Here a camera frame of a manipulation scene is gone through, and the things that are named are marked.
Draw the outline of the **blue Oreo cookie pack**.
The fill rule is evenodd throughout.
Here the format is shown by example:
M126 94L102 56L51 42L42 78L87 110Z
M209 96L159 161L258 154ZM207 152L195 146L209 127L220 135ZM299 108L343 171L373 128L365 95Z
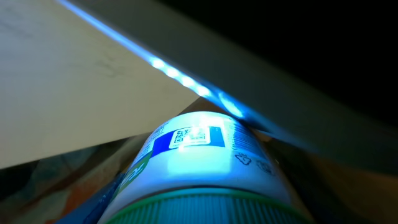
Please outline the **blue Oreo cookie pack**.
M124 174L119 172L99 192L95 193L65 217L56 221L55 224L96 224L112 201L114 193L117 191L123 177Z

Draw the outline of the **green lidded white jar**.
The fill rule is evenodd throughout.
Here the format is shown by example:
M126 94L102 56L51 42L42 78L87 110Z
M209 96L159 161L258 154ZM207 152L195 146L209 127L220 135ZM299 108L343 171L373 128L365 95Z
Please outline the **green lidded white jar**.
M313 223L254 133L197 111L146 140L100 223Z

